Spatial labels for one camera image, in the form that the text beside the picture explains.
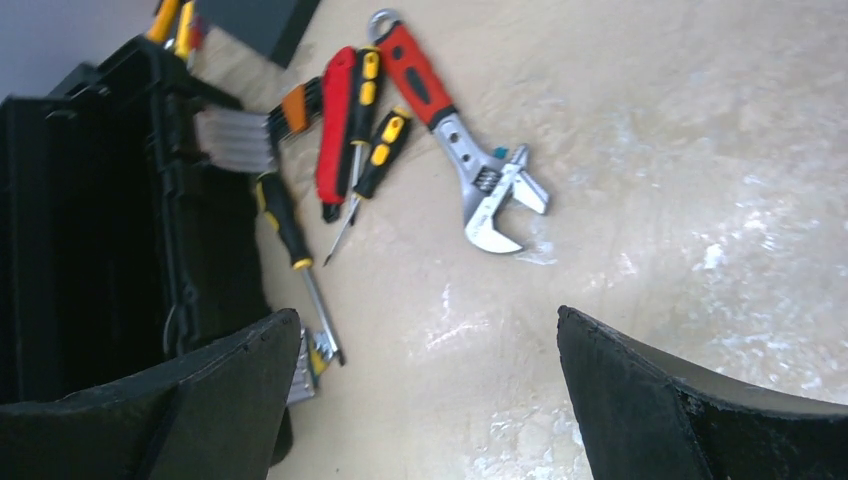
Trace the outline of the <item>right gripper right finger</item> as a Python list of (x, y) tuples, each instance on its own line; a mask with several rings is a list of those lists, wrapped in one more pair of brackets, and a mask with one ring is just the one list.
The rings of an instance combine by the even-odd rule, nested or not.
[(597, 479), (843, 479), (847, 409), (716, 373), (569, 307), (557, 342)]

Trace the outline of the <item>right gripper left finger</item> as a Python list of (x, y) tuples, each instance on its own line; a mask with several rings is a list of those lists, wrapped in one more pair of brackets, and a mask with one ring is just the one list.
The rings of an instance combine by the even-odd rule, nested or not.
[(292, 444), (301, 340), (278, 311), (137, 374), (1, 409), (5, 479), (263, 479)]

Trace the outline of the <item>black plastic toolbox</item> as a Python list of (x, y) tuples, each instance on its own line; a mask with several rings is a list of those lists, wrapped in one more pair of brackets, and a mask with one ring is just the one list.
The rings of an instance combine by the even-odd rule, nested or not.
[(1, 400), (52, 401), (270, 312), (249, 177), (196, 146), (238, 107), (143, 37), (1, 104)]

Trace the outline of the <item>red handled pliers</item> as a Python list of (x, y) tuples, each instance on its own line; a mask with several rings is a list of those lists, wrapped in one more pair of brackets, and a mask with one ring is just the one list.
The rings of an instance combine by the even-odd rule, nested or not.
[(348, 136), (356, 50), (341, 48), (321, 79), (323, 131), (315, 169), (315, 188), (326, 223), (337, 221), (347, 198), (352, 167)]

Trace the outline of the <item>small yellow black screwdriver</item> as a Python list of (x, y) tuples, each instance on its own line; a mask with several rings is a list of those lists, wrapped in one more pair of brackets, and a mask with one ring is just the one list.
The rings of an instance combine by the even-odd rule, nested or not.
[(362, 168), (363, 152), (370, 145), (371, 128), (382, 86), (382, 60), (375, 46), (355, 51), (351, 86), (350, 144), (353, 147), (350, 191), (357, 185)]

